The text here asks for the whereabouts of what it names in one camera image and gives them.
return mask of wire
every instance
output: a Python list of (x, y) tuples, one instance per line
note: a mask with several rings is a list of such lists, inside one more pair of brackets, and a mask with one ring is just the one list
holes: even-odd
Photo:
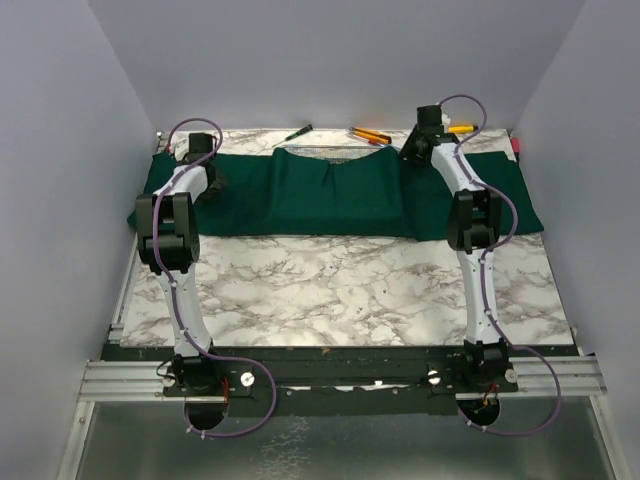
[(160, 378), (170, 378), (172, 380), (176, 380), (176, 376), (173, 375), (172, 373), (165, 373), (164, 375), (162, 373), (160, 373), (160, 369), (162, 367), (164, 367), (167, 363), (169, 363), (171, 361), (171, 359), (167, 359), (164, 362), (162, 362), (160, 365), (158, 365), (156, 367), (156, 375), (159, 376)]
[(505, 203), (509, 206), (509, 208), (511, 209), (511, 213), (513, 215), (513, 223), (511, 224), (511, 230), (509, 230), (509, 233), (507, 234), (507, 236), (504, 237), (501, 241), (499, 241), (495, 245), (493, 245), (492, 247), (485, 249), (482, 255), (480, 256), (480, 289), (482, 291), (482, 303), (484, 306), (484, 311), (487, 312), (486, 314), (487, 318), (489, 318), (489, 321), (491, 322), (491, 325), (493, 326), (493, 328), (496, 329), (496, 332), (498, 332), (498, 334), (504, 339), (505, 343), (509, 346), (509, 348), (515, 351), (528, 352), (534, 357), (537, 357), (542, 363), (545, 364), (545, 366), (549, 369), (549, 372), (551, 372), (551, 376), (553, 377), (553, 381), (555, 383), (556, 392), (557, 392), (556, 405), (551, 415), (541, 425), (529, 430), (522, 430), (517, 432), (507, 432), (503, 430), (496, 430), (494, 428), (481, 426), (476, 423), (473, 423), (471, 420), (467, 418), (464, 412), (460, 409), (458, 409), (458, 412), (467, 421), (468, 426), (475, 428), (477, 430), (480, 430), (482, 432), (491, 433), (493, 435), (499, 435), (503, 437), (523, 437), (526, 435), (533, 435), (535, 433), (539, 433), (544, 429), (548, 428), (551, 424), (553, 424), (553, 422), (556, 421), (556, 419), (560, 415), (560, 410), (562, 409), (562, 390), (560, 388), (560, 380), (558, 379), (558, 374), (554, 370), (553, 366), (551, 365), (551, 363), (549, 363), (549, 361), (546, 358), (544, 358), (544, 356), (542, 356), (540, 353), (536, 352), (533, 348), (527, 345), (514, 345), (513, 342), (509, 340), (509, 338), (505, 335), (500, 325), (498, 325), (498, 321), (493, 317), (493, 314), (491, 313), (491, 307), (489, 306), (489, 298), (487, 296), (487, 280), (486, 280), (487, 272), (485, 269), (484, 260), (490, 252), (493, 252), (496, 248), (501, 247), (502, 245), (504, 245), (505, 243), (507, 243), (509, 240), (513, 238), (513, 236), (516, 233), (516, 229), (518, 228), (518, 211), (516, 209), (515, 204), (511, 201), (511, 199), (507, 195), (502, 193), (497, 188), (492, 187), (491, 185), (487, 185), (486, 183), (480, 182), (475, 178), (473, 178), (469, 170), (465, 167), (464, 163), (462, 162), (462, 159), (460, 158), (460, 148), (462, 148), (462, 145), (464, 145), (469, 140), (479, 135), (480, 132), (484, 130), (484, 128), (487, 125), (487, 109), (484, 107), (482, 102), (480, 102), (480, 100), (478, 100), (475, 97), (472, 97), (471, 95), (466, 95), (466, 94), (451, 95), (450, 97), (447, 97), (444, 100), (442, 100), (438, 105), (442, 106), (445, 102), (448, 102), (449, 100), (453, 100), (455, 98), (467, 98), (469, 100), (472, 100), (482, 110), (482, 124), (480, 124), (480, 126), (478, 127), (478, 130), (476, 130), (471, 135), (464, 138), (460, 143), (458, 143), (458, 145), (456, 145), (456, 148), (453, 151), (456, 161), (458, 162), (458, 166), (461, 168), (461, 170), (464, 172), (465, 176), (471, 183), (473, 183), (474, 185), (477, 185), (478, 187), (491, 190), (492, 192), (500, 196), (502, 200), (504, 200)]
[[(203, 163), (205, 163), (210, 158), (213, 158), (215, 156), (215, 154), (218, 153), (218, 150), (220, 150), (220, 147), (222, 146), (222, 140), (223, 140), (222, 129), (215, 122), (213, 122), (211, 120), (208, 120), (206, 118), (199, 118), (199, 117), (187, 118), (186, 120), (181, 121), (175, 127), (173, 127), (173, 129), (169, 133), (169, 138), (167, 139), (167, 144), (168, 145), (171, 145), (171, 139), (172, 139), (174, 133), (176, 132), (176, 130), (178, 130), (178, 128), (180, 128), (185, 123), (189, 123), (189, 122), (204, 122), (204, 123), (208, 123), (209, 125), (213, 126), (218, 131), (218, 134), (220, 135), (220, 141), (219, 142), (216, 141), (216, 145), (215, 145), (214, 149), (211, 152), (209, 152), (208, 154), (206, 154), (202, 158), (198, 159), (194, 163), (190, 164), (184, 170), (181, 170), (180, 172), (178, 172), (176, 174), (174, 180), (173, 180), (173, 183), (177, 182), (188, 171), (190, 171), (190, 170), (202, 165)], [(184, 322), (182, 321), (182, 317), (180, 316), (180, 309), (178, 308), (178, 298), (177, 298), (177, 293), (176, 293), (177, 283), (176, 283), (175, 278), (173, 277), (173, 275), (171, 275), (171, 272), (169, 271), (169, 269), (167, 269), (166, 265), (162, 261), (162, 258), (160, 256), (160, 245), (158, 243), (158, 230), (159, 230), (159, 222), (160, 222), (160, 205), (162, 203), (162, 199), (164, 198), (164, 196), (167, 193), (169, 193), (171, 188), (172, 188), (172, 185), (167, 185), (165, 188), (163, 188), (158, 193), (157, 198), (156, 198), (156, 203), (155, 203), (154, 208), (153, 208), (153, 225), (152, 225), (152, 227), (153, 227), (153, 255), (155, 257), (156, 263), (160, 267), (160, 270), (162, 270), (165, 273), (165, 275), (167, 275), (167, 278), (169, 279), (169, 285), (171, 286), (171, 303), (173, 304), (173, 311), (174, 311), (174, 313), (176, 315), (176, 323), (178, 324), (178, 327), (179, 327), (180, 331), (183, 332), (184, 337), (191, 344), (191, 346), (196, 349), (196, 351), (198, 353), (200, 353), (204, 357), (206, 357), (206, 358), (208, 358), (210, 360), (214, 360), (216, 362), (242, 362), (242, 363), (248, 363), (250, 365), (253, 365), (253, 366), (259, 368), (260, 370), (262, 370), (264, 372), (264, 374), (267, 376), (267, 379), (269, 380), (269, 383), (271, 384), (271, 390), (272, 390), (271, 405), (269, 406), (269, 410), (264, 415), (264, 417), (262, 417), (260, 419), (260, 421), (258, 421), (258, 423), (256, 423), (255, 425), (253, 425), (251, 427), (244, 428), (242, 430), (238, 430), (237, 432), (216, 433), (216, 432), (211, 432), (211, 431), (207, 431), (207, 430), (198, 430), (197, 428), (195, 428), (191, 424), (191, 421), (189, 420), (189, 415), (186, 412), (185, 412), (185, 420), (187, 421), (187, 423), (189, 425), (189, 429), (188, 430), (200, 434), (200, 436), (202, 436), (203, 438), (204, 437), (208, 437), (208, 438), (240, 437), (242, 435), (246, 435), (247, 433), (251, 433), (251, 432), (257, 430), (258, 428), (262, 427), (265, 423), (267, 423), (269, 418), (271, 418), (271, 415), (273, 414), (273, 411), (276, 408), (276, 403), (277, 403), (277, 400), (278, 400), (278, 391), (277, 391), (277, 387), (276, 387), (276, 382), (275, 382), (275, 379), (273, 378), (273, 375), (269, 371), (269, 369), (267, 367), (265, 367), (262, 363), (260, 363), (260, 362), (258, 362), (256, 360), (253, 360), (251, 358), (243, 358), (243, 357), (225, 357), (225, 356), (215, 355), (213, 353), (209, 353), (204, 348), (202, 348), (200, 345), (198, 345), (198, 343), (195, 341), (195, 339), (189, 333), (189, 330), (187, 328), (185, 328)]]

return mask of green towel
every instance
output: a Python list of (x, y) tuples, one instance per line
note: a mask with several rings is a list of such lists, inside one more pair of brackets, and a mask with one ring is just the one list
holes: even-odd
[[(517, 234), (543, 229), (520, 168), (502, 152), (466, 155), (478, 176), (515, 203)], [(401, 161), (384, 148), (366, 157), (332, 164), (299, 157), (282, 148), (271, 157), (223, 155), (217, 167), (229, 180), (225, 189), (196, 203), (198, 231), (204, 235), (363, 235), (446, 238), (451, 193), (435, 168)], [(144, 193), (171, 177), (175, 160), (155, 155)], [(129, 219), (135, 225), (135, 214)], [(501, 232), (512, 215), (503, 205)]]

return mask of gray wall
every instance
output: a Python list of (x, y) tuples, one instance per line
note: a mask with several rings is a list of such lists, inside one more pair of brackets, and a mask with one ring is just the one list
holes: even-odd
[[(154, 127), (410, 127), (452, 93), (513, 127), (584, 0), (89, 0)], [(457, 121), (478, 120), (469, 103)]]
[(589, 0), (517, 132), (563, 305), (640, 478), (639, 18), (637, 0)]
[(0, 478), (55, 478), (151, 125), (82, 0), (0, 5)]

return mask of bolt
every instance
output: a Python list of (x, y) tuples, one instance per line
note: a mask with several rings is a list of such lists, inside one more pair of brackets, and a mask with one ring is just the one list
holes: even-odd
[(162, 379), (162, 386), (164, 387), (173, 387), (176, 384), (176, 379), (172, 377), (164, 377)]
[(518, 372), (516, 372), (512, 368), (509, 368), (506, 372), (504, 372), (504, 379), (509, 383), (516, 383), (518, 381)]
[(250, 387), (255, 382), (255, 378), (253, 378), (253, 374), (251, 372), (244, 372), (240, 376), (240, 383), (243, 387)]

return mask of white marble tabletop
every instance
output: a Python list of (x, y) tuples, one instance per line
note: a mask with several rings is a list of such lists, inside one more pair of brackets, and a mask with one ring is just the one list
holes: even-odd
[[(225, 132), (221, 153), (270, 155), (294, 130)], [(401, 146), (406, 131), (388, 132)], [(186, 138), (178, 133), (175, 144)], [(504, 130), (466, 153), (505, 151)], [(344, 130), (315, 130), (289, 144), (366, 145)], [(446, 241), (354, 236), (201, 236), (196, 284), (205, 323), (220, 346), (457, 345), (466, 326), (462, 273)], [(136, 261), (121, 345), (172, 346), (158, 281)], [(498, 312), (518, 344), (572, 344), (540, 234), (495, 253)]]

